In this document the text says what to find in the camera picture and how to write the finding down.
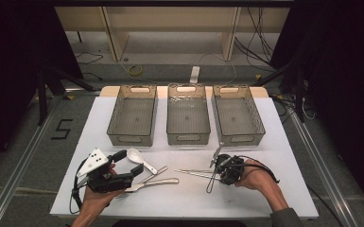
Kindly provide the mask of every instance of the human arm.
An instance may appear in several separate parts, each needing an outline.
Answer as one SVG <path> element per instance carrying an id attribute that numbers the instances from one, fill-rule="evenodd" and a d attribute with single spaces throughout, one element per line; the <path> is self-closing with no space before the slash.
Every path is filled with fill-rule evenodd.
<path id="1" fill-rule="evenodd" d="M 249 165 L 261 165 L 254 160 L 247 160 L 245 163 Z M 244 186 L 251 190 L 258 190 L 264 195 L 273 212 L 270 215 L 273 226 L 303 226 L 296 212 L 288 207 L 279 185 L 265 170 L 254 166 L 245 166 L 243 176 L 234 185 L 237 187 Z"/>
<path id="2" fill-rule="evenodd" d="M 114 164 L 110 167 L 110 173 L 115 175 L 113 170 Z M 112 199 L 120 195 L 124 190 L 118 190 L 108 193 L 95 193 L 89 186 L 85 187 L 84 200 L 78 217 L 72 224 L 72 227 L 88 227 L 102 213 L 105 207 Z"/>

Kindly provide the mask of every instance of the white table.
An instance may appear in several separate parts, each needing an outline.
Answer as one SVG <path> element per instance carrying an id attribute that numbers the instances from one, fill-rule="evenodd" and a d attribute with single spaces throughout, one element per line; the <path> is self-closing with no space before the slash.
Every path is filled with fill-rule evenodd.
<path id="1" fill-rule="evenodd" d="M 173 169 L 208 169 L 217 149 L 217 129 L 213 108 L 208 100 L 211 134 L 207 146 L 169 146 L 166 137 L 166 87 L 158 87 L 159 100 L 156 114 L 153 146 L 138 148 L 144 158 L 157 169 L 168 170 L 153 180 L 179 178 L 179 184 L 166 184 L 143 188 L 124 199 L 114 199 L 102 216 L 143 219 L 247 219 L 268 218 L 271 210 L 258 191 L 236 188 L 215 182 L 211 194 L 206 192 L 209 179 L 187 175 Z M 287 203 L 300 218 L 317 218 L 318 212 L 303 181 L 296 159 L 287 141 L 285 131 L 271 98 L 256 97 L 255 103 L 261 115 L 266 134 L 258 147 L 227 147 L 221 153 L 250 156 L 267 165 L 280 180 Z M 70 216 L 69 197 L 78 166 L 94 148 L 106 155 L 130 147 L 113 146 L 106 134 L 112 116 L 115 97 L 97 97 L 90 111 L 70 166 L 64 176 L 58 196 L 50 214 Z M 116 163 L 118 173 L 129 172 L 136 166 L 125 158 Z M 144 172 L 134 179 L 135 183 L 149 176 Z M 72 201 L 72 210 L 78 210 Z"/>

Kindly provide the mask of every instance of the plastic bin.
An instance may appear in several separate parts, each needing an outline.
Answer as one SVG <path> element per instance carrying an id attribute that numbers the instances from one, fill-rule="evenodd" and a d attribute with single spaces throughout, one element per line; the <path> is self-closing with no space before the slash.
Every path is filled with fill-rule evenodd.
<path id="1" fill-rule="evenodd" d="M 229 147 L 259 145 L 265 129 L 249 85 L 217 85 L 213 88 L 212 103 L 219 142 Z"/>
<path id="2" fill-rule="evenodd" d="M 107 130 L 114 146 L 152 146 L 157 99 L 156 86 L 120 87 Z"/>
<path id="3" fill-rule="evenodd" d="M 203 84 L 169 84 L 167 90 L 169 145 L 207 145 L 211 127 Z"/>

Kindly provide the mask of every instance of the wire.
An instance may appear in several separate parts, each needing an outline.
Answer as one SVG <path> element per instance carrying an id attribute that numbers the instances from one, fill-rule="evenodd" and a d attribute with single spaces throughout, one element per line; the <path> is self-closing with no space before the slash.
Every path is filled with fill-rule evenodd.
<path id="1" fill-rule="evenodd" d="M 341 227 L 344 227 L 343 223 L 341 222 L 341 220 L 338 218 L 338 216 L 335 214 L 335 212 L 333 212 L 333 210 L 331 209 L 331 207 L 321 198 L 321 196 L 314 190 L 312 189 L 312 187 L 310 187 L 308 185 L 308 183 L 305 183 L 305 185 L 307 186 L 307 188 L 314 193 L 314 195 L 316 197 L 318 197 L 318 199 L 320 199 L 320 201 L 323 203 L 323 205 L 325 205 L 326 209 L 329 210 L 329 212 L 332 214 L 332 216 L 335 218 L 335 220 L 338 222 L 338 225 Z"/>
<path id="2" fill-rule="evenodd" d="M 205 53 L 205 54 L 202 54 L 202 55 L 199 57 L 199 60 L 198 60 L 198 62 L 197 62 L 197 66 L 199 66 L 199 62 L 201 61 L 202 57 L 204 57 L 205 55 L 214 55 L 214 56 L 215 56 L 215 57 L 217 57 L 219 60 L 221 60 L 221 61 L 225 61 L 225 60 L 223 60 L 222 58 L 220 58 L 218 55 L 216 55 L 216 54 L 214 54 L 214 53 Z M 235 72 L 234 65 L 233 65 L 230 61 L 225 61 L 225 62 L 229 63 L 229 64 L 232 66 L 233 71 L 234 71 L 234 78 L 233 78 L 233 79 L 231 79 L 230 81 L 228 81 L 227 83 L 225 83 L 225 85 L 227 85 L 227 84 L 229 84 L 229 83 L 233 82 L 235 79 L 237 79 L 237 73 Z"/>
<path id="3" fill-rule="evenodd" d="M 162 83 L 163 84 L 172 83 L 171 81 L 155 81 L 155 80 L 151 80 L 151 79 L 140 79 L 140 78 L 133 77 L 132 75 L 129 74 L 129 70 L 125 67 L 125 65 L 123 63 L 121 63 L 120 61 L 118 63 L 123 67 L 123 69 L 125 70 L 126 74 L 128 75 L 128 77 L 130 79 L 147 81 L 147 82 L 158 83 L 158 84 L 162 84 Z"/>
<path id="4" fill-rule="evenodd" d="M 255 36 L 255 33 L 258 34 L 258 37 L 260 38 L 261 45 L 262 45 L 262 48 L 263 48 L 263 51 L 264 51 L 264 54 L 265 54 L 267 60 L 269 61 L 268 55 L 271 56 L 271 54 L 269 53 L 269 50 L 271 50 L 273 52 L 273 49 L 268 45 L 268 42 L 266 41 L 265 37 L 262 34 L 262 24 L 263 24 L 262 13 L 264 12 L 264 9 L 262 9 L 262 8 L 258 9 L 258 23 L 257 23 L 257 26 L 255 25 L 254 19 L 252 18 L 250 8 L 247 8 L 247 11 L 249 12 L 249 15 L 250 15 L 250 18 L 251 18 L 251 21 L 252 21 L 252 25 L 255 28 L 255 32 L 254 32 L 253 36 Z"/>
<path id="5" fill-rule="evenodd" d="M 315 116 L 317 115 L 317 113 L 315 113 L 315 112 L 314 112 L 314 115 L 313 115 L 313 116 L 311 116 L 311 117 L 310 117 L 310 116 L 308 116 L 308 114 L 305 112 L 305 109 L 304 109 L 304 103 L 305 103 L 305 99 L 303 100 L 303 105 L 302 105 L 304 115 L 305 115 L 308 119 L 313 120 L 313 119 L 315 118 Z"/>
<path id="6" fill-rule="evenodd" d="M 88 75 L 93 75 L 94 77 L 98 78 L 99 80 L 104 80 L 103 78 L 95 75 L 94 73 L 82 73 L 82 74 L 88 74 Z"/>
<path id="7" fill-rule="evenodd" d="M 78 57 L 80 57 L 81 55 L 84 55 L 84 54 L 89 54 L 89 55 L 97 56 L 98 58 L 95 59 L 95 60 L 92 60 L 92 61 L 88 61 L 88 62 L 78 62 L 79 64 L 89 64 L 89 63 L 92 63 L 92 62 L 95 62 L 95 61 L 98 61 L 98 60 L 104 58 L 103 55 L 92 54 L 92 53 L 89 53 L 89 52 L 82 52 L 81 54 L 76 55 L 76 58 L 78 58 Z"/>
<path id="8" fill-rule="evenodd" d="M 275 72 L 275 70 L 268 70 L 268 69 L 264 69 L 264 68 L 260 68 L 258 66 L 255 66 L 253 65 L 250 60 L 249 60 L 249 57 L 252 58 L 252 59 L 255 59 L 255 60 L 259 60 L 259 61 L 262 61 L 263 63 L 267 64 L 268 66 L 269 65 L 269 62 L 265 61 L 264 59 L 262 59 L 260 56 L 258 56 L 257 54 L 255 54 L 254 52 L 252 52 L 251 50 L 249 50 L 249 46 L 250 44 L 246 47 L 243 43 L 241 43 L 236 37 L 234 38 L 237 43 L 234 43 L 235 46 L 237 47 L 237 49 L 239 49 L 243 54 L 246 55 L 246 59 L 247 59 L 247 62 L 249 63 L 250 66 L 254 67 L 254 68 L 257 68 L 257 69 L 260 69 L 260 70 L 264 70 L 264 71 L 267 71 L 267 72 Z"/>
<path id="9" fill-rule="evenodd" d="M 296 112 L 294 112 L 294 111 L 292 111 L 289 115 L 288 115 L 288 117 L 286 117 L 285 118 L 285 120 L 284 121 L 282 121 L 282 125 L 283 124 L 285 124 L 285 122 L 294 114 L 294 113 L 296 113 Z"/>

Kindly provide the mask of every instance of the ladle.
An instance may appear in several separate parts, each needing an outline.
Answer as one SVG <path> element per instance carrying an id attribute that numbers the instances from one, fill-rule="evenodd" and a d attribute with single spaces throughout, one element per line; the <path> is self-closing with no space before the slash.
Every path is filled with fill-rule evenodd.
<path id="1" fill-rule="evenodd" d="M 143 155 L 136 148 L 128 149 L 128 158 L 132 160 L 134 163 L 144 164 L 144 166 L 152 172 L 152 174 L 157 174 L 158 170 L 156 170 L 152 165 L 144 160 Z"/>

